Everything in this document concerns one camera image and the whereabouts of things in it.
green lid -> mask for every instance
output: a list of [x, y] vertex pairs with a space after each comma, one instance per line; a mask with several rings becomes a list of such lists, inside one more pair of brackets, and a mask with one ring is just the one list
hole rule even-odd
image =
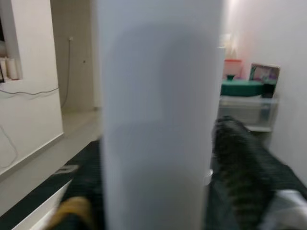
[[262, 94], [263, 84], [255, 80], [224, 80], [221, 95], [252, 97]]

electrical wire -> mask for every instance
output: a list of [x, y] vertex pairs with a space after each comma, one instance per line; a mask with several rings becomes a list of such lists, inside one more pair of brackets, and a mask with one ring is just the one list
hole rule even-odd
[[1, 129], [2, 133], [5, 135], [6, 139], [9, 141], [9, 144], [11, 145], [11, 147], [13, 148], [13, 150], [15, 152], [14, 159], [7, 166], [1, 166], [0, 167], [0, 169], [5, 169], [5, 168], [10, 167], [12, 164], [14, 164], [15, 160], [17, 160], [17, 158], [18, 158], [19, 153], [17, 151], [16, 146], [13, 144], [11, 138], [9, 137], [9, 135], [7, 135], [7, 133], [5, 132], [4, 128], [1, 125], [0, 125], [0, 129]]
[[3, 92], [3, 93], [7, 93], [7, 94], [11, 94], [11, 95], [14, 95], [14, 94], [27, 94], [27, 95], [39, 95], [41, 93], [49, 93], [49, 92], [53, 92], [55, 90], [59, 89], [58, 87], [56, 87], [55, 89], [52, 89], [52, 90], [48, 90], [48, 91], [40, 91], [40, 92], [35, 92], [35, 93], [31, 93], [31, 92], [23, 92], [23, 91], [17, 91], [17, 92], [8, 92], [8, 91], [5, 91], [5, 90], [0, 90], [0, 92]]
[[63, 103], [61, 104], [61, 108], [64, 107], [64, 105], [67, 102], [68, 98], [68, 91], [69, 91], [69, 83], [70, 83], [70, 77], [71, 77], [71, 40], [68, 39], [68, 69], [67, 69], [67, 82], [66, 82], [66, 91], [65, 91], [65, 99]]

dark fabric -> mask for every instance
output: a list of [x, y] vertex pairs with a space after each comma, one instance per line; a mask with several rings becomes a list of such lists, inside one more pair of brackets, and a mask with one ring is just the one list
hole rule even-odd
[[241, 229], [257, 228], [277, 190], [297, 190], [307, 198], [307, 189], [293, 171], [232, 117], [216, 122], [213, 151]]
[[211, 168], [212, 180], [209, 184], [205, 230], [239, 230], [226, 188], [221, 180], [219, 166], [213, 157]]
[[88, 228], [78, 216], [69, 214], [65, 221], [53, 228], [53, 230], [91, 230]]
[[[73, 180], [69, 184], [61, 203], [74, 197], [82, 196], [87, 198], [93, 208], [93, 219], [99, 230], [105, 229], [103, 189], [101, 181], [101, 161], [100, 161], [100, 143], [99, 141], [91, 142], [87, 147], [87, 159], [78, 169]], [[56, 230], [85, 230], [84, 224], [75, 216], [70, 215]]]

plastic storage box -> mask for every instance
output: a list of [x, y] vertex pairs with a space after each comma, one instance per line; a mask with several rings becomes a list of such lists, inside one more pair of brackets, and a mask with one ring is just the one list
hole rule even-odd
[[229, 115], [251, 131], [271, 132], [277, 105], [273, 98], [221, 96], [218, 117]]

white pole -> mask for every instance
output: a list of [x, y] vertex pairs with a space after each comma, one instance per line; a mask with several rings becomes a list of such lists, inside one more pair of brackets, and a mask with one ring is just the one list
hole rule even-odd
[[199, 230], [223, 0], [100, 0], [110, 230]]

